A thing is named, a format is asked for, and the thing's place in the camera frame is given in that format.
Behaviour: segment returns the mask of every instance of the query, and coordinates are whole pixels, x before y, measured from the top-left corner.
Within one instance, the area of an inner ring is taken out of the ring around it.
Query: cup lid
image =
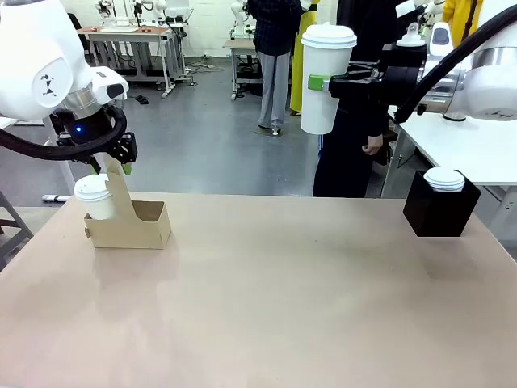
[[[307,28],[301,43],[317,49],[351,49],[357,45],[357,36],[345,26],[314,24]]]
[[[106,188],[107,180],[107,174],[85,176],[76,182],[74,195],[85,202],[104,200],[111,196]]]
[[[462,174],[446,167],[431,168],[424,178],[431,186],[437,188],[456,188],[465,184],[465,177]]]

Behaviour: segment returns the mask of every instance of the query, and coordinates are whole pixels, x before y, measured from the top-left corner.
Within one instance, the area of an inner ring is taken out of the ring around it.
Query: black jacket
[[[351,28],[357,35],[357,46],[352,61],[378,61],[384,44],[400,38],[397,25],[397,0],[340,0],[338,24]],[[339,102],[336,123],[345,122],[344,115],[360,116],[360,129],[368,136],[379,136],[388,128],[387,110],[384,108],[354,106]]]
[[[247,7],[257,20],[257,51],[272,56],[289,53],[303,13],[300,0],[248,0]]]

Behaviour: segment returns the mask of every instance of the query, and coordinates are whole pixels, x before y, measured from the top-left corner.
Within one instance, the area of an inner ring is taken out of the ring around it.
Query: black box
[[[416,171],[404,215],[419,237],[460,237],[481,192],[468,179],[461,192],[436,192]]]

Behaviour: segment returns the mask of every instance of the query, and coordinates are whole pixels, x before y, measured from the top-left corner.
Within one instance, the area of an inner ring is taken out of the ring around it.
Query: paper cup
[[[75,184],[74,195],[94,220],[109,220],[116,216],[113,195],[106,188],[107,180],[106,174],[88,175]]]
[[[307,28],[301,43],[304,45],[301,128],[307,133],[325,135],[334,127],[339,100],[328,91],[311,91],[309,75],[345,74],[357,36],[348,27],[315,24]]]
[[[465,186],[465,177],[450,168],[431,168],[423,177],[436,192],[461,192]]]

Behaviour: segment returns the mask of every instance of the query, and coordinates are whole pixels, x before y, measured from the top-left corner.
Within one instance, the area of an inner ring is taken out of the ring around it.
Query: hand
[[[368,146],[363,147],[363,152],[366,155],[375,155],[379,152],[380,148],[384,144],[382,135],[380,136],[368,136]]]

